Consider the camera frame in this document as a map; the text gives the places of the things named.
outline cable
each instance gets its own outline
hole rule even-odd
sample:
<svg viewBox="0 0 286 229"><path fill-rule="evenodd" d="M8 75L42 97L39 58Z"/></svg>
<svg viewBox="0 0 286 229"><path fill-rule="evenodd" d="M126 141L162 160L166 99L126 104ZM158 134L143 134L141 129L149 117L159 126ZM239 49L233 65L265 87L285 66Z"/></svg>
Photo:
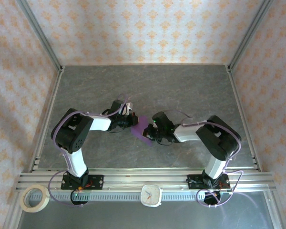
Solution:
<svg viewBox="0 0 286 229"><path fill-rule="evenodd" d="M224 166L224 168L223 168L223 173L226 173L225 170L226 170L226 168L228 167L229 162L233 159L233 157L235 157L235 156L240 152L240 150L241 150L241 148L242 148L241 142L240 142L240 140L238 139L238 137L237 137L231 130L229 130L228 128L226 128L226 127L224 127L224 126L222 126L222 125L216 124L216 123L211 123L211 122L199 122L199 123L192 123L192 124L184 124L184 121L185 121L186 119L189 119L189 118L192 118L192 117L189 117L186 113L184 113L184 112L182 112L182 111L178 111L178 112L180 112L180 113L182 113L182 114L184 114L184 115L187 116L187 118L185 118L185 119L183 119L183 120L181 121L181 125L182 125L183 127L191 127L191 126L198 126L198 125L211 125L211 126L216 126L216 127L220 128L220 129L226 131L228 134L230 134L230 135L236 140L236 142L237 142L237 144L238 144L238 149L237 149L235 152L232 152L231 155L228 157L228 160L227 160L227 162L226 162L226 164L225 164L225 166ZM232 194L231 194L231 195L228 197L228 199L226 199L224 202L219 203L218 198L217 198L210 190L208 190L208 189L200 189L200 190L196 193L196 200L197 200L197 202L198 202L201 206L208 207L208 208L209 208L209 207L221 206L221 205L225 204L226 202L228 202L228 201L230 200L230 198L232 197L232 195L233 195L233 193L234 193L234 191L235 191L235 189L236 189L236 187L237 187L237 185L238 185L238 183L239 183L239 181L240 181L242 175L244 174L244 172L243 172L243 170L237 170L237 171L233 171L233 172L226 173L226 174L234 174L234 173L239 173L239 172L240 172L241 174L240 174L240 176L239 176L239 178L238 178L238 180L237 180L235 186L234 186L233 189L232 189ZM212 194L212 195L215 197L215 199L216 199L216 201L217 201L218 204L215 204L215 205L202 204L202 203L198 200L198 194L199 194L201 191L206 191L206 192Z"/></svg>
<svg viewBox="0 0 286 229"><path fill-rule="evenodd" d="M236 171L229 172L229 173L226 173L226 174L234 174L234 173L241 173L241 174L240 174L240 176L239 176L237 182L235 183L235 186L234 186L233 189L232 189L232 194L228 197L228 199L226 199L226 200L225 200L224 202L222 202L222 203L219 203L219 200L218 200L218 199L215 197L215 195L214 195L214 197L216 198L218 204L215 204L215 205L203 204L203 203L201 203L201 202L198 200L198 194L199 194L201 191L206 191L206 192L211 193L211 194L213 194L213 193L212 193L210 190L208 190L208 189L200 189L200 190L196 193L196 200L197 200L198 204L200 204L201 206L210 208L210 207L222 206L223 204L225 204L226 202L228 202L228 201L231 199L231 197L232 197L232 195L233 195L233 193L234 193L234 191L235 191L235 189L236 189L236 187L237 187L237 185L238 185L238 183L239 183L239 181L240 181L242 175L244 174L244 171L243 171L243 170L236 170Z"/></svg>
<svg viewBox="0 0 286 229"><path fill-rule="evenodd" d="M65 172L67 172L67 171L58 171L57 173L55 173L55 174L51 177L51 179L50 179L50 181L49 181L49 183L48 183L48 190L49 190L49 195L50 195L50 197L51 197L52 199L54 199L57 203L60 203L60 204L62 204L62 205L64 205L64 206L67 206L67 207L71 207L71 208L83 207L83 204L82 204L82 205L67 204L67 203L65 203L65 202L59 201L58 199L56 199L56 198L53 196L53 194L52 194L52 192L51 192L51 182L52 182L52 180L54 179L54 177L55 177L56 175L58 175L59 173L65 173Z"/></svg>
<svg viewBox="0 0 286 229"><path fill-rule="evenodd" d="M162 145L162 146L170 146L170 145L172 145L173 143L171 142L170 144L162 144L162 143L160 143L159 141L157 141L157 143L159 144L159 145Z"/></svg>
<svg viewBox="0 0 286 229"><path fill-rule="evenodd" d="M72 117L72 116L75 115L75 114L94 115L94 116L102 116L102 117L110 117L110 116L112 116L112 115L115 115L116 113L120 112L120 111L124 108L124 106L126 105L127 95L125 95L125 94L120 94L120 95L118 96L118 99L120 99L121 96L124 96L124 102L123 102L123 104L120 106L120 108L117 109L115 112L112 112L112 113L107 114L107 115L102 115L102 114L90 114L89 112L84 113L84 112L82 112L82 111L74 111L74 112L68 114L68 115L58 124L58 126L57 126L57 128L56 128L56 130L54 131L54 134L53 134L53 143L54 143L54 146L55 146L58 150L60 150L60 151L62 152L62 155L64 156L65 161L66 161L66 163L67 163L67 170L66 170L66 171L59 171L59 172L55 173L55 174L51 177L51 179L49 180L49 183L48 183L49 194L50 194L51 198L54 199L57 203L63 204L63 205L68 206L68 207L73 207L73 208L77 208L77 207L79 207L79 206L81 206L81 207L83 206L83 204L80 204L80 205L77 206L77 205L71 205L71 204L67 204L67 203L64 203L64 202L62 202L62 201L59 201L59 200L56 199L56 198L52 195L52 193L51 193L51 182L52 182L52 180L54 179L54 177L55 177L56 175L58 175L59 173L62 173L62 172L65 173L65 172L69 171L69 170L72 168L72 165L71 165L71 162L70 162L70 160L69 160L69 158L68 158L68 156L67 156L67 153L66 153L63 149L61 149L61 148L57 145L57 143L56 143L57 133L59 132L59 130L60 130L60 128L62 127L62 125L63 125L70 117Z"/></svg>
<svg viewBox="0 0 286 229"><path fill-rule="evenodd" d="M189 116L188 114L186 114L186 113L183 112L183 111L177 110L177 109L165 110L165 111L163 111L163 113L167 113L167 112L171 112L171 111L176 111L176 112L182 113L182 114L185 115L186 117L190 118L190 116Z"/></svg>
<svg viewBox="0 0 286 229"><path fill-rule="evenodd" d="M248 196L247 194L245 194L245 193L243 193L243 192L235 192L235 193L241 194L242 196L247 197L247 198L253 203L253 205L255 206L255 208L258 209L257 203L256 203L250 196ZM266 222L266 219L265 219L264 215L263 215L261 212L259 212L259 214L260 214L260 218L263 220L264 224L267 225L267 222Z"/></svg>
<svg viewBox="0 0 286 229"><path fill-rule="evenodd" d="M116 133L122 132L124 129L125 129L125 127L123 127L123 129L122 129L122 130L119 130L119 131L115 131L115 132L108 131L108 132L109 132L110 134L116 134Z"/></svg>

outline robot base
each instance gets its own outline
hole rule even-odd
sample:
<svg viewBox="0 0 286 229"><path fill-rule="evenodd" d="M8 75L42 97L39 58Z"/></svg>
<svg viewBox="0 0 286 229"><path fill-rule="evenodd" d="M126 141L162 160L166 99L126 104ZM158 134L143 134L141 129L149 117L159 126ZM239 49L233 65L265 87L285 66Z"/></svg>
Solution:
<svg viewBox="0 0 286 229"><path fill-rule="evenodd" d="M231 189L230 182L229 182L229 176L227 174L222 174L214 183L212 187L205 184L203 181L204 179L203 174L189 174L187 175L187 184L189 186L189 189Z"/></svg>
<svg viewBox="0 0 286 229"><path fill-rule="evenodd" d="M78 180L74 179L71 174L65 174L62 176L61 189L62 190L75 190L75 189L86 189L86 190L102 190L104 183L104 175L85 175L85 181L83 183L81 178Z"/></svg>

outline wire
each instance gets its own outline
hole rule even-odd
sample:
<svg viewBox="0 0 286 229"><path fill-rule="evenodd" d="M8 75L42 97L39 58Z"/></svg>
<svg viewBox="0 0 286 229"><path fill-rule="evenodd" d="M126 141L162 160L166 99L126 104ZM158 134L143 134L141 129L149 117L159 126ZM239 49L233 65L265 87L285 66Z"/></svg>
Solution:
<svg viewBox="0 0 286 229"><path fill-rule="evenodd" d="M180 111L180 110L176 110L176 109L165 110L165 111L163 111L163 113L167 113L167 112L171 112L171 111L176 111L176 112L182 113L186 117L190 118L190 116L188 114L186 114L185 112Z"/></svg>
<svg viewBox="0 0 286 229"><path fill-rule="evenodd" d="M160 143L159 141L157 141L157 143L158 143L159 145L162 145L162 146L170 146L170 145L173 144L172 142L171 142L170 144L162 144L162 143Z"/></svg>
<svg viewBox="0 0 286 229"><path fill-rule="evenodd" d="M206 192L211 193L211 194L213 194L213 193L212 193L210 190L208 190L208 189L200 189L200 190L196 193L196 201L198 202L198 204L200 204L200 205L203 206L203 207L208 207L208 208L210 208L210 207L222 206L223 204L225 204L226 202L228 202L228 201L231 199L233 193L235 192L235 189L236 189L236 187L237 187L237 185L238 185L238 183L239 183L239 181L240 181L242 175L244 174L244 171L243 171L243 170L237 170L237 171L229 172L229 173L227 173L227 174L234 174L234 173L241 173L241 174L240 174L240 176L239 176L239 178L238 178L238 180L237 180L235 186L234 186L233 189L232 189L232 194L228 197L228 199L226 199L226 200L225 200L224 202L222 202L222 203L219 203L219 200L218 200L218 199L215 197L215 195L214 195L214 197L216 198L218 204L215 204L215 205L203 204L203 203L201 203L201 202L198 200L198 194L199 194L201 191L206 191Z"/></svg>
<svg viewBox="0 0 286 229"><path fill-rule="evenodd" d="M90 186L92 186L92 180L90 181L89 184L85 185L85 187L90 187Z"/></svg>
<svg viewBox="0 0 286 229"><path fill-rule="evenodd" d="M191 126L199 126L199 125L211 125L211 126L216 126L216 127L220 128L220 129L226 131L228 134L230 134L230 135L236 140L236 142L237 142L237 144L238 144L238 149L237 149L236 151L232 152L231 155L228 157L228 160L227 160L227 162L226 162L226 164L225 164L225 166L224 166L224 168L223 168L223 173L226 173L225 170L226 170L226 168L228 167L229 162L233 159L233 157L235 157L235 156L240 152L240 150L241 150L241 148L242 148L241 142L240 142L240 140L238 139L238 137L237 137L231 130L229 130L228 128L226 128L226 127L224 127L224 126L222 126L222 125L219 125L219 124L217 124L217 123L199 122L199 123L184 124L184 121L185 121L186 119L189 119L189 118L192 118L192 117L189 117L186 113L184 113L184 112L182 112L182 111L179 111L179 110L175 110L175 111L178 111L178 112L180 112L180 113L182 113L182 114L184 114L184 115L187 116L187 118L185 118L185 119L183 119L183 120L181 121L181 125L182 125L183 127L191 127ZM196 193L196 200L197 200L197 202L198 202L201 206L208 207L208 208L209 208L209 207L221 206L221 205L225 204L226 202L228 202L228 201L230 200L230 198L232 197L232 195L233 195L233 193L234 193L234 191L235 191L235 189L236 189L236 187L237 187L237 185L238 185L240 179L242 178L242 175L244 174L243 170L237 170L237 171L229 172L229 173L226 173L226 174L234 174L234 173L241 173L241 174L240 174L240 176L239 176L239 178L238 178L238 180L237 180L235 186L234 186L233 189L232 189L232 194L228 197L228 199L226 199L226 200L225 200L224 202L222 202L222 203L219 203L218 198L217 198L210 190L208 190L208 189L200 189L200 190ZM202 203L198 200L198 194L199 194L201 191L206 191L206 192L208 192L208 193L211 193L211 194L214 196L214 198L217 200L218 204L215 204L215 205L202 204Z"/></svg>
<svg viewBox="0 0 286 229"><path fill-rule="evenodd" d="M56 130L54 131L54 134L53 134L53 143L54 143L54 146L55 146L58 150L60 150L60 151L62 152L62 155L64 156L65 161L66 161L66 163L67 163L67 171L69 171L69 170L72 168L72 164L71 164L71 162L70 162L70 160L69 160L69 158L68 158L68 156L67 156L67 153L66 153L63 149L61 149L61 148L57 145L57 143L56 143L56 136L57 136L57 134L58 134L60 128L62 127L62 125L63 125L70 117L72 117L72 116L75 115L75 114L95 115L95 116L102 116L102 117L110 117L110 116L112 116L112 115L115 115L116 113L120 112L120 111L124 108L124 106L126 105L127 95L126 95L126 94L120 94L120 95L118 96L118 99L120 99L121 96L124 96L124 102L123 102L123 104L120 106L120 108L117 109L115 112L112 112L112 113L107 114L107 115L102 115L102 114L90 114L89 112L84 113L84 112L82 112L82 111L74 111L74 112L68 114L68 115L58 124L58 126L57 126L57 128L56 128ZM51 177L51 179L49 180L49 183L48 183L49 194L50 194L51 198L54 199L57 203L60 203L60 204L62 204L62 205L68 206L68 207L77 208L77 207L79 207L79 205L78 205L78 206L77 206L77 205L71 205L71 204L67 204L67 203L64 203L64 202L62 202L62 201L59 201L59 200L56 199L56 198L52 195L52 193L51 193L51 182L52 182L52 180L54 179L54 177L55 177L56 175L58 175L59 173L62 173L62 172L65 173L65 172L67 172L67 171L59 171L59 172L55 173L55 174Z"/></svg>
<svg viewBox="0 0 286 229"><path fill-rule="evenodd" d="M67 207L71 207L71 208L83 207L83 204L81 204L81 205L73 205L73 204L67 204L67 203L65 203L65 202L59 201L59 200L56 199L56 198L54 197L54 195L52 194L52 192L51 192L51 182L52 182L52 180L53 180L54 177L56 177L59 173L65 173L65 172L67 172L67 171L58 171L57 173L55 173L55 174L51 177L51 179L50 179L50 181L49 181L49 183L48 183L48 190L49 190L49 195L50 195L50 197L51 197L53 200L55 200L57 203L60 203L60 204L62 204L62 205L64 205L64 206L67 206Z"/></svg>
<svg viewBox="0 0 286 229"><path fill-rule="evenodd" d="M209 196L209 197L204 198L204 201L205 201L206 199L214 198L213 195L211 195L211 194L206 194L205 196Z"/></svg>
<svg viewBox="0 0 286 229"><path fill-rule="evenodd" d="M78 192L80 192L81 190L78 190L78 189L75 189L75 190L73 190L72 192L71 192L71 194L70 194L70 200L71 200L71 202L72 202L72 204L74 204L74 205L81 205L81 206L83 206L84 204L86 204L87 203L87 201L74 201L73 200L73 193L75 192L75 191L78 191Z"/></svg>
<svg viewBox="0 0 286 229"><path fill-rule="evenodd" d="M122 130L119 130L119 131L115 131L115 132L108 131L108 132L109 132L110 134L116 134L116 133L122 132L124 129L125 129L125 127L124 127Z"/></svg>

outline tape roll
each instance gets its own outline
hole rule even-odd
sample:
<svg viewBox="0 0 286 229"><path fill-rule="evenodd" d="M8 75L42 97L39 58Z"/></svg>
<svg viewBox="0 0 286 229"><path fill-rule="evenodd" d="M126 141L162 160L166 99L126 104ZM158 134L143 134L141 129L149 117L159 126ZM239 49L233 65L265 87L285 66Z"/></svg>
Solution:
<svg viewBox="0 0 286 229"><path fill-rule="evenodd" d="M32 207L29 204L29 198L30 198L30 195L37 189L39 189L42 193L41 201L38 205ZM50 194L46 187L42 185L32 185L28 187L27 189L25 189L24 192L22 193L20 197L20 206L22 210L26 212L31 212L31 213L39 212L47 206L47 204L49 203L49 200L50 200Z"/></svg>

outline gray table surface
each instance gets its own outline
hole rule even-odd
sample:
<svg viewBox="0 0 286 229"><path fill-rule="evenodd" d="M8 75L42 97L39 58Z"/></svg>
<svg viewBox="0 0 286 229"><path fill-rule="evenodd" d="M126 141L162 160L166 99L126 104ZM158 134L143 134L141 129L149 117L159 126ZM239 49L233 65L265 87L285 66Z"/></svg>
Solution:
<svg viewBox="0 0 286 229"><path fill-rule="evenodd" d="M235 193L217 208L196 202L163 202L156 208L140 202L95 202L68 208L50 201L40 212L23 212L18 229L272 229L264 194L246 195Z"/></svg>
<svg viewBox="0 0 286 229"><path fill-rule="evenodd" d="M54 102L39 168L66 168L50 133L69 108L101 113L121 93L138 116L178 109L202 121L217 115L242 137L242 150L230 166L253 166L251 152L223 65L66 66ZM184 116L168 113L176 124ZM200 141L150 147L130 133L89 132L83 145L89 168L192 167L207 165L210 153Z"/></svg>

